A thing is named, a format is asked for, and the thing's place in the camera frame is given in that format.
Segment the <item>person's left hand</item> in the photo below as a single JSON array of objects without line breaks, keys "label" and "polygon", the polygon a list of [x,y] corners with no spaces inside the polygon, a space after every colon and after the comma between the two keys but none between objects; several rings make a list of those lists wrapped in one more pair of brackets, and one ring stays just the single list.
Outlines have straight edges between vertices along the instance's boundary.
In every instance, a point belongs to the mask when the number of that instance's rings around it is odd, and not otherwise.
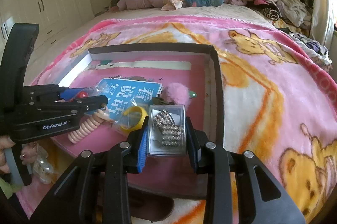
[{"label": "person's left hand", "polygon": [[1,136],[1,174],[9,174],[11,167],[9,166],[9,157],[5,151],[13,152],[14,162],[23,165],[32,164],[37,159],[38,143],[31,142],[26,145],[16,145],[8,135]]}]

